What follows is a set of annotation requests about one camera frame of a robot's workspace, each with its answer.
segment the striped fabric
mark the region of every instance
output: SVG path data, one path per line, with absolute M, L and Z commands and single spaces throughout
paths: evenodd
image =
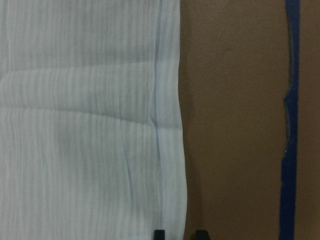
M 0 239 L 182 240 L 179 0 L 0 0 Z

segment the blue painter's tape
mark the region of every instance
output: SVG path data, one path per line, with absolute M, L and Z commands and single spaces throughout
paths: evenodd
M 290 83 L 284 99 L 287 115 L 287 146 L 282 160 L 279 240 L 295 238 L 297 189 L 298 100 L 300 57 L 300 0 L 286 0 L 290 34 Z

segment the black object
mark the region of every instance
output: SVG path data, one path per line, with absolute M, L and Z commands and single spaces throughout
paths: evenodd
M 195 231 L 195 240 L 210 240 L 210 237 L 206 230 L 197 230 Z
M 165 240 L 165 230 L 155 230 L 153 240 Z M 210 240 L 210 237 L 206 230 L 197 230 L 195 231 L 195 240 Z
M 155 230 L 153 240 L 165 240 L 165 230 Z

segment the brown cardboard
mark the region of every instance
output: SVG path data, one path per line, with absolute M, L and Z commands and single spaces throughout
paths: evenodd
M 296 240 L 320 239 L 320 1 L 301 1 Z
M 181 0 L 185 240 L 278 239 L 288 43 L 285 1 Z

